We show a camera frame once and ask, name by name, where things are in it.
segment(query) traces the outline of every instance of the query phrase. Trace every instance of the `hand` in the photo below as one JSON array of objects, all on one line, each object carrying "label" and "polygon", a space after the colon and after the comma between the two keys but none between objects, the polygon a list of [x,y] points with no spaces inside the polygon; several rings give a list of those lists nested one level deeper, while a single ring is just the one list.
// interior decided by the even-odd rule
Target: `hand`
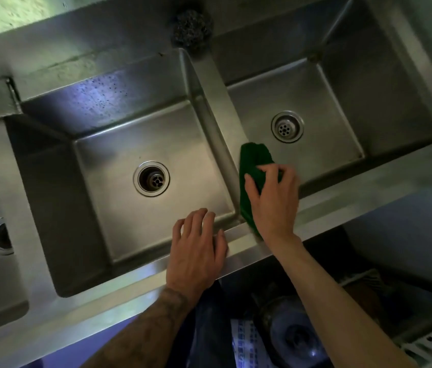
[{"label": "hand", "polygon": [[220,229],[213,247],[214,217],[213,212],[202,208],[191,212],[186,219],[179,219],[173,226],[166,286],[187,297],[190,308],[196,305],[202,292],[213,285],[223,268],[228,243]]},{"label": "hand", "polygon": [[[272,250],[276,242],[295,238],[294,220],[298,212],[299,178],[294,169],[286,165],[268,164],[258,166],[266,173],[262,193],[249,174],[245,174],[245,191],[252,205],[252,215],[262,239]],[[279,170],[284,172],[278,182]]]}]

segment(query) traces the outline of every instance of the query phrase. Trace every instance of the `tattooed arm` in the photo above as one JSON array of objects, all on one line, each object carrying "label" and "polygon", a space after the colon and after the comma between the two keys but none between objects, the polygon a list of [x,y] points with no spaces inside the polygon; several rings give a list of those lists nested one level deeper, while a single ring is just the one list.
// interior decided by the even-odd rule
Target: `tattooed arm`
[{"label": "tattooed arm", "polygon": [[219,231],[213,248],[214,216],[213,212],[200,209],[175,223],[166,269],[166,288],[155,303],[82,368],[165,366],[182,322],[223,267],[228,245],[223,231]]}]

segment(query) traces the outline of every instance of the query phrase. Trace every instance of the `green sponge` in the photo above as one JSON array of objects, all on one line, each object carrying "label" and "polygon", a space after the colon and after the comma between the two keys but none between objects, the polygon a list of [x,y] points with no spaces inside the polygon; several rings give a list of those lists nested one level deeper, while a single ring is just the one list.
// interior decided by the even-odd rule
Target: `green sponge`
[{"label": "green sponge", "polygon": [[259,231],[253,220],[250,199],[245,191],[245,174],[250,174],[260,194],[266,182],[266,173],[258,169],[257,165],[272,163],[274,163],[274,161],[266,145],[258,145],[256,143],[245,143],[242,145],[240,149],[240,212],[248,225],[253,229],[256,235],[259,236]]}]

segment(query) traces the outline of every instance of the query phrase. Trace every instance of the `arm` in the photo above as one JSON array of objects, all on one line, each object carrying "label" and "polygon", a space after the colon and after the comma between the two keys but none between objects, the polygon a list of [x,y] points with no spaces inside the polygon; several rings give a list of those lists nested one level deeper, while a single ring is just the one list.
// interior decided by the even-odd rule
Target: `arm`
[{"label": "arm", "polygon": [[[262,194],[250,176],[245,190],[256,226],[293,282],[306,313],[336,368],[409,368],[408,357],[306,251],[293,234],[299,180],[283,165],[264,165]],[[277,176],[284,171],[281,182]]]},{"label": "arm", "polygon": [[176,222],[166,288],[155,303],[88,359],[83,368],[165,366],[182,322],[223,267],[228,245],[220,230],[213,248],[213,224],[214,213],[207,213],[207,209],[194,211]]}]

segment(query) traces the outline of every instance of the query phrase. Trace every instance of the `wrist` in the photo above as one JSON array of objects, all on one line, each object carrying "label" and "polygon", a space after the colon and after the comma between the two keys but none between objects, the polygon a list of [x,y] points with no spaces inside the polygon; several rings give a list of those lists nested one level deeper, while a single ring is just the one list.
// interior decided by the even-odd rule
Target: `wrist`
[{"label": "wrist", "polygon": [[264,238],[265,243],[269,247],[269,249],[279,248],[279,247],[287,247],[290,245],[299,245],[303,246],[301,239],[295,235],[293,232],[283,234],[283,233],[272,233],[267,235],[268,237]]},{"label": "wrist", "polygon": [[170,296],[174,302],[179,303],[181,308],[187,309],[187,312],[195,307],[202,294],[201,292],[197,292],[185,286],[176,286],[170,283],[167,283],[162,293],[164,292],[168,293],[168,296]]}]

